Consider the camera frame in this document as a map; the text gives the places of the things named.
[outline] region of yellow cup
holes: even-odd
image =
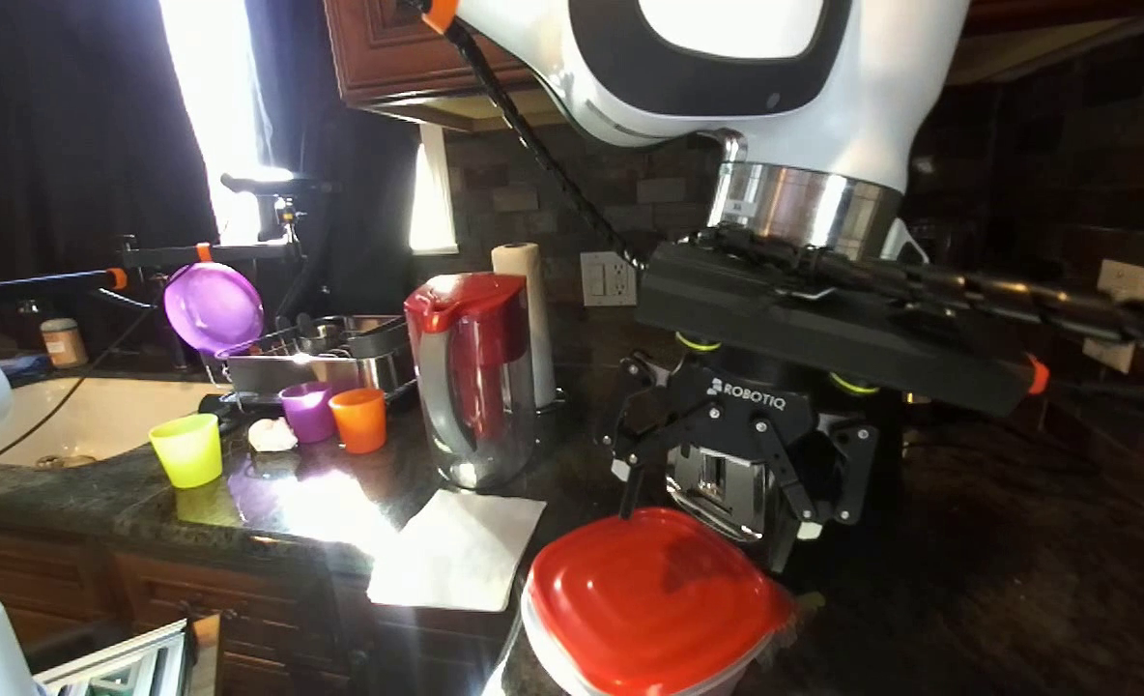
[[[175,485],[204,485],[222,471],[219,426],[213,415],[168,416],[146,433]]]

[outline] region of kettle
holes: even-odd
[[[489,485],[534,451],[525,278],[438,275],[407,296],[417,399],[439,474]]]

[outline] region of cabinet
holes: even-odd
[[[0,529],[0,603],[23,645],[51,645],[124,614],[103,554],[57,532]]]
[[[1144,15],[1144,0],[973,0],[967,29],[992,40],[1125,15]],[[408,0],[324,0],[324,21],[343,105],[444,126],[499,126],[463,58],[421,21]],[[484,40],[480,47],[534,122],[555,121],[521,60]]]
[[[334,614],[368,663],[368,690],[484,690],[510,614],[377,607],[362,586],[362,577],[334,577]]]
[[[499,122],[475,74],[421,21],[408,0],[324,0],[324,21],[343,105],[459,130]],[[529,68],[486,40],[480,47],[521,110],[535,122],[553,121],[553,105]]]
[[[180,614],[219,614],[222,690],[349,690],[338,629],[322,603],[322,577],[291,560],[219,567],[208,560],[161,560],[112,554],[140,625]]]
[[[373,607],[359,554],[143,554],[36,529],[0,529],[0,603],[27,653],[219,614],[222,696],[480,690],[510,629],[510,614]]]

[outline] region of dark granite countertop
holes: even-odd
[[[534,462],[489,485],[547,502],[535,541],[613,509],[613,483],[590,446],[572,411],[555,404]],[[390,402],[383,451],[349,455],[328,439],[255,455],[243,427],[233,427],[222,433],[222,474],[195,492],[175,492],[146,446],[82,466],[0,462],[0,524],[219,555],[328,541],[368,549],[355,529],[362,513],[400,524],[438,485],[444,485],[438,449],[407,393]]]
[[[586,416],[569,404],[543,455],[503,485],[547,502],[535,546],[619,502]],[[353,498],[400,523],[439,485],[413,402],[394,404],[377,455],[229,461],[185,495],[146,449],[72,471],[0,466],[0,524],[175,554],[353,549]],[[284,495],[349,502],[307,513]],[[800,554],[782,583],[809,607],[805,629],[743,690],[1144,690],[1144,506],[1078,449],[1012,426],[910,421],[864,523]],[[542,690],[525,674],[534,661],[506,661],[510,690]]]

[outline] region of purple lid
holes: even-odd
[[[238,357],[262,336],[260,290],[222,261],[188,261],[161,290],[175,331],[208,357]]]

